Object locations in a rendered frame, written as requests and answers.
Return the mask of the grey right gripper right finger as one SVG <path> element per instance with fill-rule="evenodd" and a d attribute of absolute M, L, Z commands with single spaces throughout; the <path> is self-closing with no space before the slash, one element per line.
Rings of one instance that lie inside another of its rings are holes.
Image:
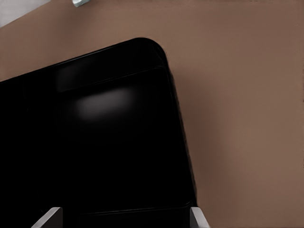
<path fill-rule="evenodd" d="M 210 228 L 207 219 L 199 207 L 190 208 L 190 228 Z"/>

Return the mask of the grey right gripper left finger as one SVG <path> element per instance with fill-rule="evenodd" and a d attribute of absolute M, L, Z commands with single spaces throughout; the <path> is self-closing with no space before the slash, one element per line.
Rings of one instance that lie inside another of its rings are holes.
<path fill-rule="evenodd" d="M 52 207 L 31 228 L 63 228 L 63 209 Z"/>

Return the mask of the black rectangular tray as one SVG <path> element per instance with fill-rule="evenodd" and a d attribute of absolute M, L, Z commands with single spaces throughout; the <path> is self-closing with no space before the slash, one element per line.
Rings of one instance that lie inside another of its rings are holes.
<path fill-rule="evenodd" d="M 164 50 L 134 38 L 0 82 L 0 228 L 190 228 L 196 196 Z"/>

